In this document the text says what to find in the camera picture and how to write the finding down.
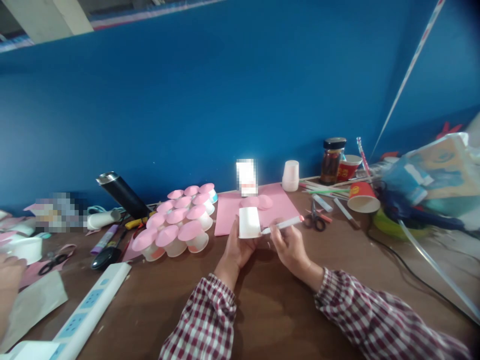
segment jar lid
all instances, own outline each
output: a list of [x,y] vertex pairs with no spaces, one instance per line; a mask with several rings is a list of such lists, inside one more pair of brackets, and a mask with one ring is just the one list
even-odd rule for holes
[[343,149],[346,143],[347,139],[344,137],[329,137],[323,140],[323,148],[328,150]]
[[183,195],[193,196],[193,195],[198,194],[199,190],[200,190],[200,188],[197,185],[192,185],[192,186],[189,186],[185,189],[185,191],[183,192]]
[[173,240],[175,240],[178,233],[179,233],[179,227],[177,225],[167,226],[162,231],[160,231],[160,233],[156,237],[155,245],[157,245],[159,248],[163,248],[167,246]]
[[183,225],[178,231],[178,240],[188,241],[196,238],[203,232],[202,224],[198,220],[192,220]]
[[205,211],[207,211],[205,205],[196,205],[190,209],[188,214],[186,214],[186,218],[190,220],[198,219],[205,213]]

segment pink cardstock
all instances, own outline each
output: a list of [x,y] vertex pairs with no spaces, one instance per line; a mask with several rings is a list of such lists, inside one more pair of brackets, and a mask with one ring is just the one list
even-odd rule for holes
[[[297,208],[292,204],[288,195],[282,189],[280,183],[260,186],[258,195],[267,195],[272,201],[272,207],[266,210],[258,210],[260,226],[267,228],[276,218],[286,220],[300,215]],[[216,211],[215,236],[230,234],[235,215],[239,214],[242,197],[237,192],[218,194],[218,209]]]
[[[64,262],[62,262],[61,264],[58,264],[58,265],[54,266],[51,269],[51,271],[54,271],[54,270],[62,271],[62,268],[64,267],[64,265],[67,263],[67,261],[70,259],[70,257],[74,254],[75,249],[77,248],[77,245],[67,244],[64,247],[62,247],[59,250],[59,252],[61,252],[62,250],[66,249],[66,248],[72,248],[72,251],[69,254],[67,254],[68,258]],[[37,282],[42,277],[44,277],[46,274],[45,275],[39,275],[39,271],[42,270],[42,268],[46,264],[48,264],[49,262],[50,262],[50,260],[37,261],[37,262],[34,262],[33,264],[29,265],[28,268],[23,273],[23,276],[20,280],[20,285],[18,286],[18,289],[21,289],[21,288],[27,287],[29,285],[32,285],[33,283]]]
[[134,244],[134,237],[132,235],[130,239],[130,243],[128,244],[128,248],[126,249],[125,254],[123,255],[123,259],[121,260],[122,263],[126,263],[127,261],[130,261],[142,255],[141,251],[135,251],[132,249],[133,244]]

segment pink paper circle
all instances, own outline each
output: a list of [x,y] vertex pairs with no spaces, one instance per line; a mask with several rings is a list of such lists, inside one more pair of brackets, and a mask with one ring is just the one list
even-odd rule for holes
[[167,200],[165,202],[162,202],[156,208],[156,212],[160,214],[166,214],[169,210],[174,208],[174,204],[175,204],[175,200]]
[[14,225],[21,223],[24,219],[29,219],[25,216],[21,217],[9,217],[7,216],[1,221],[0,229],[10,229],[13,228]]
[[240,201],[241,208],[256,208],[259,206],[259,198],[257,196],[248,196]]
[[4,241],[6,241],[6,239],[8,239],[9,237],[11,237],[11,236],[13,236],[17,233],[18,233],[18,231],[7,231],[7,232],[0,233],[0,242],[3,242],[2,245],[7,244]]
[[215,189],[215,185],[211,182],[203,184],[200,186],[200,194],[208,194],[210,191]]
[[198,220],[192,220],[183,225],[178,231],[178,240],[192,240],[202,233],[202,224]]
[[167,246],[173,240],[175,240],[178,233],[179,233],[179,227],[177,225],[167,226],[162,231],[160,231],[160,233],[156,237],[155,245],[157,245],[159,248],[163,248]]
[[160,225],[163,225],[164,222],[165,215],[157,212],[148,219],[148,221],[146,222],[146,228],[158,228]]
[[272,201],[270,196],[267,196],[267,195],[259,195],[258,201],[259,201],[258,207],[261,208],[262,210],[270,209],[274,205],[274,202]]
[[166,197],[169,199],[178,199],[184,194],[183,190],[173,190],[171,193],[169,193]]
[[186,218],[189,220],[195,220],[201,217],[205,213],[206,208],[205,205],[195,205],[190,209],[190,211],[186,214]]
[[209,199],[210,199],[209,194],[202,193],[200,195],[195,196],[195,198],[193,199],[193,203],[195,205],[201,205],[201,204],[205,204],[205,202],[207,202]]
[[200,188],[197,185],[189,186],[185,189],[183,194],[185,196],[193,196],[199,193]]
[[133,240],[133,244],[131,245],[132,250],[139,252],[148,248],[155,241],[158,233],[159,232],[157,231],[156,227],[143,230],[137,235],[135,240]]
[[188,210],[186,208],[175,209],[166,216],[166,222],[169,224],[176,224],[185,219]]
[[191,196],[184,196],[179,198],[174,206],[177,209],[185,208],[187,205],[189,205],[192,202],[192,197]]

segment red plaid shirt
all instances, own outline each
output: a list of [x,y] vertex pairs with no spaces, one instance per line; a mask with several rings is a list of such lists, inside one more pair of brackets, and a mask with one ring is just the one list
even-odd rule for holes
[[[315,305],[367,359],[471,359],[458,340],[433,331],[398,297],[363,286],[343,271],[325,269]],[[237,307],[215,275],[202,278],[160,359],[230,359]]]

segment black scissors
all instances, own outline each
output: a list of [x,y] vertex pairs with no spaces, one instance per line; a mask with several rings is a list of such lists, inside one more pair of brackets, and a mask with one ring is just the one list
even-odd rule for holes
[[38,272],[38,275],[43,276],[45,274],[48,274],[54,267],[57,265],[60,265],[61,263],[65,262],[69,258],[69,255],[67,254],[60,254],[57,256],[54,256],[52,252],[49,252],[47,254],[48,258],[50,259],[50,262],[46,263]]
[[307,229],[315,227],[319,232],[325,230],[326,224],[325,221],[317,214],[317,208],[315,207],[315,200],[311,200],[311,213],[305,216],[303,220],[303,225]]

